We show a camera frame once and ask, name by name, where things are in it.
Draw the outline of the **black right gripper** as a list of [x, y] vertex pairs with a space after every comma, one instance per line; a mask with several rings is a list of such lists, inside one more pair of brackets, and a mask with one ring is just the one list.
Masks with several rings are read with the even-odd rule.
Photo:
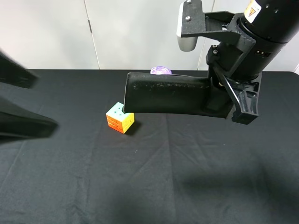
[[219, 45], [212, 45], [207, 53], [207, 77], [202, 80], [202, 115], [231, 119], [235, 123], [249, 124], [258, 117], [258, 98], [262, 74], [253, 80], [233, 80], [225, 76], [218, 64]]

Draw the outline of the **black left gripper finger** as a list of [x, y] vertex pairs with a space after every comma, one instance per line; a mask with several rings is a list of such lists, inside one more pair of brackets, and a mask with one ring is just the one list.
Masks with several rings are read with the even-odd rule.
[[39, 77], [11, 59], [2, 51], [0, 52], [0, 82], [18, 86], [21, 88], [32, 88]]
[[49, 138], [58, 123], [0, 98], [0, 143]]

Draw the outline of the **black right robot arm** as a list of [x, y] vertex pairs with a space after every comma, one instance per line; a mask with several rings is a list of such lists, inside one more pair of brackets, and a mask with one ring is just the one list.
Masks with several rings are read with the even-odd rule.
[[296, 0], [253, 0], [243, 13], [205, 14], [211, 38], [206, 62], [213, 84], [229, 96], [232, 120], [249, 124], [258, 117], [263, 69], [298, 33]]

